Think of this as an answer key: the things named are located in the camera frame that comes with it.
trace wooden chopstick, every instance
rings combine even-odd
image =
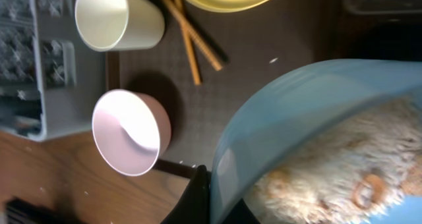
[[[185,11],[183,10],[182,0],[174,0],[174,3],[176,7],[179,9],[179,11],[182,14],[185,14]],[[187,58],[189,60],[189,66],[191,66],[193,82],[195,83],[195,85],[200,85],[201,80],[200,80],[198,65],[195,59],[195,53],[193,51],[192,41],[189,37],[188,31],[183,25],[180,25],[180,29],[182,31],[183,41],[185,42],[185,49],[186,49]]]
[[[213,54],[209,46],[201,38],[201,36],[196,32],[191,23],[185,18],[185,16],[177,9],[174,3],[171,0],[162,0],[164,5],[168,8],[170,13],[176,18],[182,28],[185,28],[188,33],[191,35],[192,40],[196,43],[198,48],[202,51],[204,56],[208,59],[211,65],[216,71],[219,71],[223,66],[218,62],[216,56]]]

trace light blue plate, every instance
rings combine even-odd
[[[221,223],[246,189],[300,144],[404,94],[422,104],[422,63],[339,59],[302,67],[269,83],[236,112],[220,138],[212,168],[211,224]],[[422,220],[422,201],[411,200],[404,207],[419,202],[421,211],[408,212],[407,220]],[[395,217],[405,215],[393,210]],[[383,224],[393,220],[375,219]]]

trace rice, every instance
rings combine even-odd
[[[308,141],[256,182],[245,201],[263,224],[368,222],[402,202],[400,185],[415,165],[421,138],[412,101],[389,101]],[[368,175],[385,186],[379,202]]]

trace dish rack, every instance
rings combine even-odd
[[[79,38],[75,0],[0,0],[0,130],[44,141],[91,129],[104,54]]]

